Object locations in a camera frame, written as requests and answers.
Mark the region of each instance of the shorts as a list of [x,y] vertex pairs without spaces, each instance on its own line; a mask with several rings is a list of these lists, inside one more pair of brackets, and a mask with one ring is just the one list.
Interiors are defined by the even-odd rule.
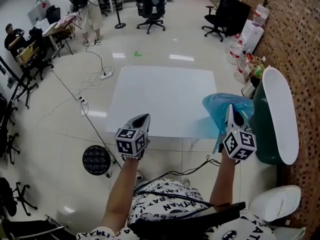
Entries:
[[98,30],[103,26],[102,15],[99,5],[96,6],[95,3],[88,2],[87,7],[85,7],[81,12],[82,18],[82,33],[88,33],[92,30],[91,24],[94,30]]

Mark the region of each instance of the green tape mark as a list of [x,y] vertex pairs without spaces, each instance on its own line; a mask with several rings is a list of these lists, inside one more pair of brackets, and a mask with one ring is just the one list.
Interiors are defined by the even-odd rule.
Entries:
[[134,56],[135,56],[135,57],[141,57],[142,54],[138,54],[138,52],[136,51],[136,52],[134,53]]

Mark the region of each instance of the white wall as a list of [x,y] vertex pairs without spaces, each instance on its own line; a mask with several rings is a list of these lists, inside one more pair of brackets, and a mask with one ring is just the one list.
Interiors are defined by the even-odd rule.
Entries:
[[[60,7],[61,16],[67,14],[69,10],[69,0],[49,0],[51,5]],[[33,27],[28,17],[28,12],[35,6],[36,0],[0,0],[0,56],[6,61],[8,66],[19,77],[22,71],[17,62],[12,57],[11,53],[5,48],[4,42],[7,36],[6,26],[12,23],[13,28],[19,28],[25,31],[25,36],[29,35],[29,30]],[[8,99],[13,88],[10,90],[7,87],[8,74],[3,75],[0,72],[0,93],[4,93]]]

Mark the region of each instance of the white tile floor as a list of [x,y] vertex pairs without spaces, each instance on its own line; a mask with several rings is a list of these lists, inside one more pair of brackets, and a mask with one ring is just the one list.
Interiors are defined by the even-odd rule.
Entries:
[[[144,19],[138,16],[134,2],[126,3],[120,11],[121,20],[127,24],[125,28],[114,28],[117,23],[115,13],[103,18],[103,42],[89,49],[102,57],[105,67],[115,70],[114,76],[84,90],[81,95],[89,103],[89,118],[112,152],[115,152],[114,136],[106,133],[104,128],[121,66],[211,70],[218,92],[241,94],[241,84],[233,77],[234,68],[226,62],[225,45],[228,40],[220,43],[213,35],[204,37],[201,26],[209,24],[204,19],[208,13],[206,5],[210,5],[209,0],[169,2],[163,19],[166,31],[153,27],[150,35],[146,34],[146,27],[136,29]],[[77,30],[76,38],[70,42],[74,55],[63,50],[61,58],[53,60],[55,73],[74,94],[80,88],[88,87],[84,81],[101,69],[99,58],[87,53],[81,42],[81,33]],[[135,52],[142,56],[135,57]],[[189,58],[172,59],[170,55]],[[76,232],[98,226],[119,168],[113,166],[111,179],[92,176],[85,171],[83,152],[101,140],[88,120],[81,117],[79,103],[73,100],[53,72],[47,70],[39,89],[31,95],[30,109],[24,107],[23,101],[17,105],[19,110],[14,115],[16,125],[12,131],[20,135],[17,145],[21,154],[15,154],[14,165],[1,160],[0,175],[8,179],[11,187],[17,181],[30,184],[28,199],[38,206],[38,210],[31,209],[32,215],[27,217],[19,204],[17,215],[12,220],[37,220],[48,214],[69,224]],[[203,139],[193,147],[193,139],[151,137],[150,140],[139,165],[149,179],[170,170],[180,172],[195,168],[205,161],[207,155],[220,159],[219,155],[211,154],[215,140]],[[122,162],[117,152],[115,155]],[[208,199],[217,173],[217,167],[207,164],[188,178],[191,185]],[[235,173],[234,202],[240,200],[248,204],[255,195],[275,185],[276,169],[262,164],[255,156],[238,165]]]

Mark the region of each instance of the green trash bin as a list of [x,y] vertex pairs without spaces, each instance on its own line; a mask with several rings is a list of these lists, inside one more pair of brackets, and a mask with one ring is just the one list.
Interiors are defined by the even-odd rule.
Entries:
[[290,87],[275,68],[267,67],[253,97],[249,125],[258,159],[269,165],[291,165],[299,151],[297,119]]

